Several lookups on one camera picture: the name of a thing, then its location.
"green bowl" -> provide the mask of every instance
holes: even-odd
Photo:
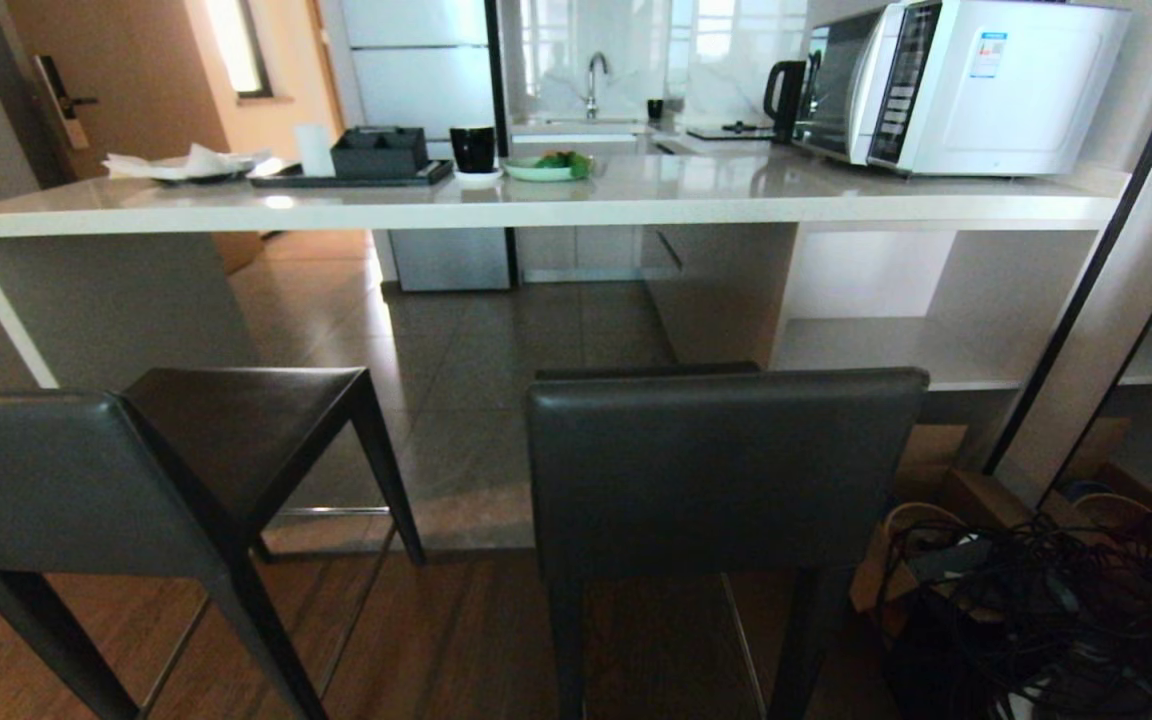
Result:
[[[589,160],[590,167],[593,167],[594,159],[590,156],[585,156],[585,159]],[[525,182],[568,182],[588,177],[573,176],[571,168],[538,168],[536,164],[539,161],[540,158],[509,158],[503,161],[503,172],[509,173],[511,179]]]

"black mug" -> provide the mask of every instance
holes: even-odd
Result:
[[[495,128],[452,128],[452,152],[462,173],[491,173],[495,169]]]

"microwave oven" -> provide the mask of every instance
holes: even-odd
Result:
[[[794,142],[902,174],[1068,173],[1129,17],[1086,5],[935,0],[816,26]]]

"backsplash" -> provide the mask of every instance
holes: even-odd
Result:
[[[778,60],[803,53],[808,0],[502,0],[516,120],[584,118],[590,58],[599,118],[645,118],[652,97],[684,99],[692,123],[763,122]]]

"black tray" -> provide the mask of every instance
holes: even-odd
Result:
[[[288,167],[281,170],[270,174],[270,176],[259,176],[248,179],[252,183],[252,187],[282,187],[282,188],[296,188],[296,187],[399,187],[399,185],[420,185],[420,184],[434,184],[452,174],[452,160],[430,160],[429,165],[425,165],[425,169],[416,173],[415,176],[401,177],[401,179],[320,179],[320,177],[305,177],[305,173],[301,172],[301,165],[288,165]]]

